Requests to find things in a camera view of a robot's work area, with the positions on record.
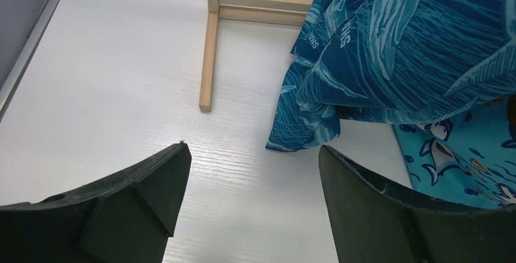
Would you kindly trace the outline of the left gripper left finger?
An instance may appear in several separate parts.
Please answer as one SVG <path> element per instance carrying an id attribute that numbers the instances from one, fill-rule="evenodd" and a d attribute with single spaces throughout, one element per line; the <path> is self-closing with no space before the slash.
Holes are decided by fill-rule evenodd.
<path id="1" fill-rule="evenodd" d="M 1 261 L 161 262 L 191 161 L 181 142 L 41 202 L 2 206 Z"/>

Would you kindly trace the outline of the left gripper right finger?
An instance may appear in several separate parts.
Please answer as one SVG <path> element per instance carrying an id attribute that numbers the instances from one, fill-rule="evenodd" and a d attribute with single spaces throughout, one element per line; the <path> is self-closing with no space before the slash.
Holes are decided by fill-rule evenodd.
<path id="1" fill-rule="evenodd" d="M 373 172 L 329 146 L 319 172 L 340 262 L 514 262 L 515 207 L 448 202 Z"/>

